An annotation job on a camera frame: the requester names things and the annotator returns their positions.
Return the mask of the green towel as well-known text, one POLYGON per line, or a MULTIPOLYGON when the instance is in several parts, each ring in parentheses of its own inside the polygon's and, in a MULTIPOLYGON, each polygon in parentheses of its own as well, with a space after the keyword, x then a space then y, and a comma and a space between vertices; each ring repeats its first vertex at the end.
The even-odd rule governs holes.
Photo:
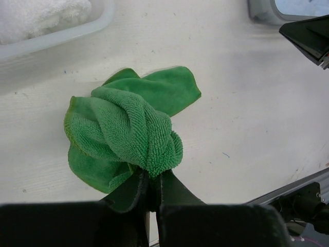
POLYGON ((177 66, 144 77, 125 68, 88 97, 72 97, 64 118, 71 171, 111 193, 137 169, 155 178, 177 167, 183 144, 171 117, 201 95, 193 73, 177 66))

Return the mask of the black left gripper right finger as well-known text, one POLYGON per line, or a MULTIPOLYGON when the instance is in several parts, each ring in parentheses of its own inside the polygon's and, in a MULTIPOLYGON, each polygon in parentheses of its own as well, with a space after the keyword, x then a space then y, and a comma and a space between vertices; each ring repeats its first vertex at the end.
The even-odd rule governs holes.
POLYGON ((172 171, 159 176, 159 204, 163 205, 205 205, 195 196, 172 171))

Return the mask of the white plastic basket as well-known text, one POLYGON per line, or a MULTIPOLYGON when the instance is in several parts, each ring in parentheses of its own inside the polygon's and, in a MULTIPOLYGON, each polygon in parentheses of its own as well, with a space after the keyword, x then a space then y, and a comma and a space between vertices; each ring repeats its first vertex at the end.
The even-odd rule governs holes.
POLYGON ((1 60, 21 57, 36 51, 64 44, 106 28, 114 18, 116 2, 91 1, 92 12, 85 24, 53 32, 21 42, 1 45, 1 60))

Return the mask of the white towel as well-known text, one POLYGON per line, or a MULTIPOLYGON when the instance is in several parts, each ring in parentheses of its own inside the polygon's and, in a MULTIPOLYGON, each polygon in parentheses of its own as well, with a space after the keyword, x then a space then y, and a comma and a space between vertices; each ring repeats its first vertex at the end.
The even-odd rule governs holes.
POLYGON ((84 24, 91 12, 90 1, 1 1, 1 44, 84 24))

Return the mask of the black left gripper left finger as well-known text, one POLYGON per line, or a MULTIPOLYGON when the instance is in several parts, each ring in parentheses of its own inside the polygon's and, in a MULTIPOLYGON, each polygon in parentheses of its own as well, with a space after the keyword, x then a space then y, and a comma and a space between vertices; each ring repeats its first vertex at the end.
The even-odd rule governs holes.
POLYGON ((144 210, 147 206, 149 174, 138 169, 125 182, 100 201, 115 213, 144 210))

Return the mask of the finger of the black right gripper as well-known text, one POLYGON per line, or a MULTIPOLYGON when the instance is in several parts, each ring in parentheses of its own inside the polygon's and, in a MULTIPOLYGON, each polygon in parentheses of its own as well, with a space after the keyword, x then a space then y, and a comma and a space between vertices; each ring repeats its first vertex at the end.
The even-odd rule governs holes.
POLYGON ((317 66, 328 66, 328 15, 286 23, 279 33, 317 66))

